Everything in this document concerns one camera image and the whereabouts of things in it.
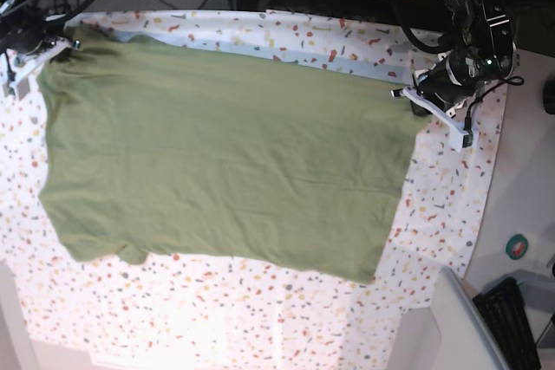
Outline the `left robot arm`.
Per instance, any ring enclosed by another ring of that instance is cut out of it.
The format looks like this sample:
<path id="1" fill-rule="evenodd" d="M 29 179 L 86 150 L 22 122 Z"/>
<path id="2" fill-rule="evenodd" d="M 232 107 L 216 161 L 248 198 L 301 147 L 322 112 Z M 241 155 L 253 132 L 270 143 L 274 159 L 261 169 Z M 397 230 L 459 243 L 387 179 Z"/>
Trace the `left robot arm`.
<path id="1" fill-rule="evenodd" d="M 485 83 L 521 86 L 513 74 L 515 44 L 512 22 L 502 0 L 433 0 L 442 6 L 447 28 L 431 45 L 419 39 L 405 17 L 402 0 L 391 0 L 392 11 L 408 40 L 420 51 L 441 60 L 414 76 L 416 93 L 447 112 L 474 96 Z"/>

